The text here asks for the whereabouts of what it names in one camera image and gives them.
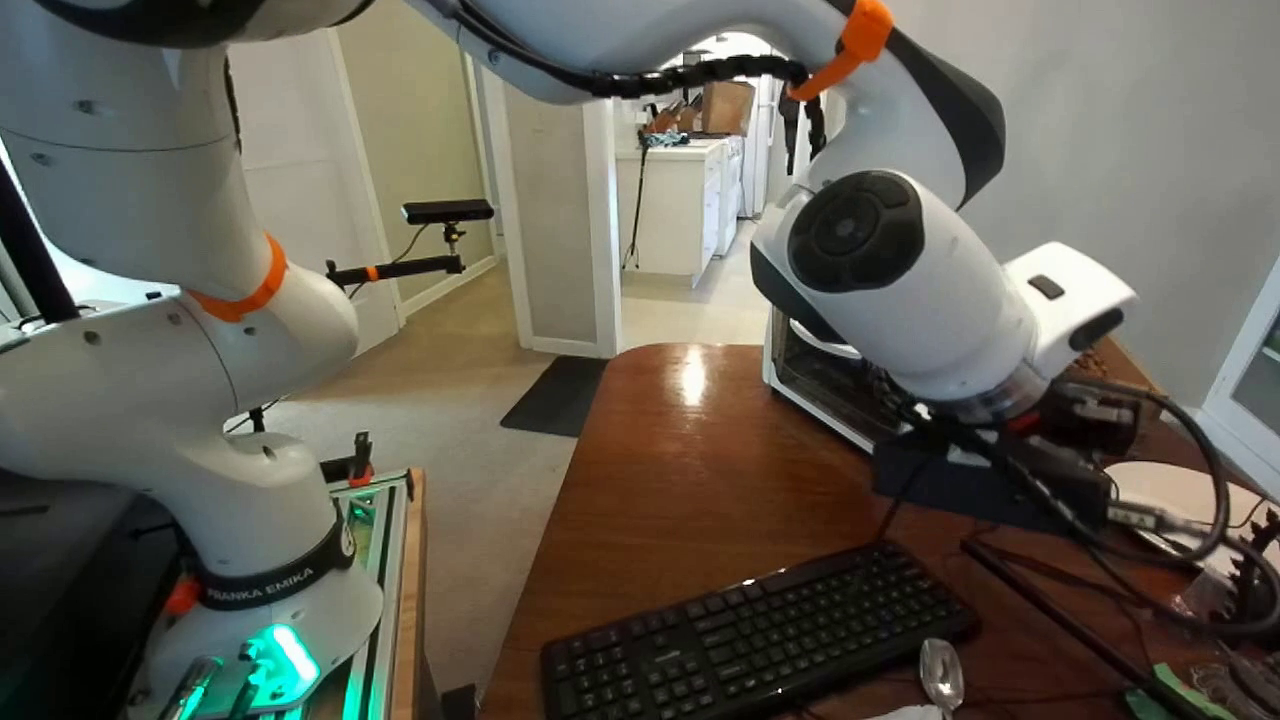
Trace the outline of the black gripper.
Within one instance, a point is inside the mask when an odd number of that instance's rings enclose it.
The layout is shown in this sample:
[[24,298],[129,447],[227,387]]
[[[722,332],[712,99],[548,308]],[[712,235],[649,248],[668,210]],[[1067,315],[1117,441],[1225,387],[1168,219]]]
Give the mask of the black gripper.
[[872,447],[872,489],[936,511],[1067,534],[1108,523],[1117,484],[1082,451],[1046,437],[917,420]]

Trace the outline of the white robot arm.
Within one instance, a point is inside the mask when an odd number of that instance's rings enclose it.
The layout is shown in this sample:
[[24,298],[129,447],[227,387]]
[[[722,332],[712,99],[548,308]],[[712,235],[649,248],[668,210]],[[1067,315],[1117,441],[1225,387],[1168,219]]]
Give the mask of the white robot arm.
[[[758,286],[801,329],[967,422],[1029,410],[1131,305],[1050,238],[1017,258],[963,225],[1003,164],[1003,106],[914,41],[890,0],[407,0],[535,99],[656,90],[678,51],[760,34],[791,99],[863,99],[770,206]],[[129,720],[209,702],[206,663],[251,711],[301,707],[383,617],[347,521],[293,437],[239,410],[337,376],[362,342],[347,281],[261,219],[232,99],[245,45],[312,34],[373,0],[0,0],[0,142],[38,226],[134,298],[47,321],[3,354],[3,459],[157,500],[200,600],[149,634]]]

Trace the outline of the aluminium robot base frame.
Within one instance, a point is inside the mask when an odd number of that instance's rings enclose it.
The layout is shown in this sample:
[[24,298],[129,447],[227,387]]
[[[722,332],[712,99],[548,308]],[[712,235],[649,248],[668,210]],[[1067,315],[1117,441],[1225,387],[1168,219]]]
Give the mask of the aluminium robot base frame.
[[193,566],[129,688],[129,720],[376,720],[394,690],[397,590],[418,473],[327,484],[327,534],[261,575]]

